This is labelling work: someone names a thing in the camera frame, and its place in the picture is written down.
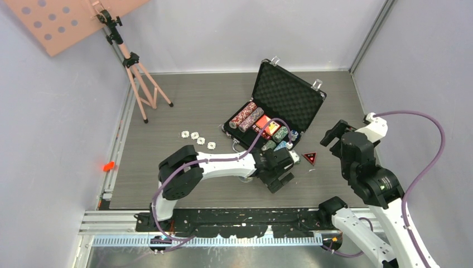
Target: blue poker chip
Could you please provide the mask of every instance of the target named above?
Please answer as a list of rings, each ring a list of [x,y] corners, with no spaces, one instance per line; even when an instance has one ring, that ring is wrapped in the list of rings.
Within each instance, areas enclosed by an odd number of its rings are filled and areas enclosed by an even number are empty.
[[[295,130],[291,130],[291,134],[292,134],[292,141],[297,140],[297,138],[299,137],[299,133]]]

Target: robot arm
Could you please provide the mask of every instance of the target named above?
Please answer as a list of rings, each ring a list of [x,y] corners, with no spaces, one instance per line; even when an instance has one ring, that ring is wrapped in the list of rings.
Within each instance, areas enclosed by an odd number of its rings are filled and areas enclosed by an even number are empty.
[[[196,152],[193,145],[179,149],[159,165],[159,187],[181,165],[203,159],[235,159],[245,152],[236,154],[205,154]],[[294,151],[282,148],[277,151],[267,150],[247,154],[238,161],[202,162],[184,169],[159,194],[156,202],[158,221],[165,221],[172,217],[172,211],[181,198],[186,197],[197,184],[206,179],[223,176],[259,177],[275,193],[294,178],[292,173],[279,180],[284,173],[300,161]]]
[[[365,118],[368,125],[358,130],[340,120],[326,132],[320,144],[328,146],[333,139],[339,139],[330,151],[340,159],[342,177],[371,209],[391,245],[385,245],[374,233],[366,232],[366,226],[353,218],[351,210],[341,200],[330,199],[320,204],[320,213],[325,218],[331,217],[327,220],[347,234],[377,267],[425,267],[404,227],[401,211],[404,191],[390,170],[376,164],[374,147],[386,135],[388,126],[385,120],[373,115],[368,114]],[[430,267],[439,267],[429,255],[415,225],[411,224],[410,228],[424,255],[428,256]]]

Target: wood grain surface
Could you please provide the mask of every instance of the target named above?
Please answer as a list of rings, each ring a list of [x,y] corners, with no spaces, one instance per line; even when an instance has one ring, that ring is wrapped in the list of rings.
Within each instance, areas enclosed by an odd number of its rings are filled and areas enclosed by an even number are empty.
[[[317,152],[315,166],[301,159],[292,169],[295,178],[275,194],[259,179],[250,183],[242,183],[236,177],[205,180],[179,200],[176,207],[316,207],[335,195],[348,205],[363,205],[341,177],[339,159],[319,145],[325,132],[340,119],[354,127],[363,126],[363,112],[350,74],[347,71],[295,74],[309,83],[322,80],[321,89],[327,93],[311,127],[295,147],[299,154]],[[232,141],[222,133],[220,125],[249,100],[256,76],[256,73],[154,75],[174,107],[158,97],[157,110],[146,107],[149,123],[144,124],[135,104],[110,208],[148,208],[158,185],[158,164],[184,145],[193,144],[201,152],[233,152]],[[181,138],[180,132],[184,130],[197,131],[206,143],[216,142],[216,149],[210,151],[195,140]]]

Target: tripod stand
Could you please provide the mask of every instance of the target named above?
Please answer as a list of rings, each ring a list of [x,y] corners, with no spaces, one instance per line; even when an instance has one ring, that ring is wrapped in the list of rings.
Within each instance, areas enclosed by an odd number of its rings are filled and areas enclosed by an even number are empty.
[[[160,86],[151,77],[148,70],[146,70],[146,68],[143,66],[143,64],[141,64],[139,62],[139,56],[137,54],[133,53],[133,52],[128,51],[127,46],[123,42],[123,39],[122,39],[120,33],[117,30],[117,25],[120,25],[120,26],[122,25],[122,21],[120,20],[120,17],[117,17],[117,19],[114,20],[114,19],[112,19],[112,16],[110,15],[110,13],[106,9],[104,9],[100,12],[100,14],[97,14],[97,18],[99,19],[99,21],[101,23],[105,24],[108,27],[108,29],[110,30],[110,35],[107,36],[107,41],[111,45],[113,44],[113,41],[115,41],[117,43],[118,47],[120,48],[120,51],[122,52],[123,57],[125,58],[123,60],[123,66],[127,70],[128,79],[130,79],[130,83],[132,85],[134,95],[136,97],[136,101],[138,102],[139,110],[141,111],[141,115],[143,116],[144,122],[148,123],[148,118],[146,116],[146,113],[144,112],[143,103],[151,106],[151,108],[153,108],[153,109],[156,109],[157,108],[156,107],[156,100],[157,100],[157,97],[158,97],[158,94],[157,94],[158,92],[161,94],[161,96],[164,97],[164,99],[169,104],[169,106],[173,107],[174,104],[169,100],[169,98],[167,98],[166,94],[162,91]],[[143,71],[143,73],[150,80],[150,82],[155,86],[155,92],[154,92],[153,96],[151,96],[151,93],[149,92],[148,87],[144,83],[144,80],[141,77],[141,75],[139,73],[139,70],[138,70],[136,65],[138,65],[138,67]],[[134,80],[133,80],[135,77],[138,79],[138,82],[139,82],[141,88],[143,89],[143,92],[144,92],[147,100],[143,99],[139,96],[138,89],[137,89],[137,87],[134,83]]]

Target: poker chip stack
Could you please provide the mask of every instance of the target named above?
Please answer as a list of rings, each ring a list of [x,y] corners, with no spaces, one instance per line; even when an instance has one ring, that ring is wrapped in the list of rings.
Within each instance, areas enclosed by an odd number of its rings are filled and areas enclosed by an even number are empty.
[[[274,151],[276,152],[277,150],[284,148],[286,144],[286,141],[282,141],[280,144],[278,144],[278,146],[276,146],[276,148],[274,148]]]
[[[238,126],[238,129],[242,132],[245,132],[264,114],[263,109],[258,107],[252,114],[250,114],[241,124]]]
[[[231,128],[237,128],[250,114],[256,110],[257,106],[254,102],[248,103],[229,123]]]
[[[275,142],[281,142],[287,134],[287,127],[283,126],[273,135],[273,139]]]
[[[274,148],[276,148],[276,143],[274,141],[268,141],[265,145],[263,145],[263,147],[261,147],[261,150],[266,151]]]

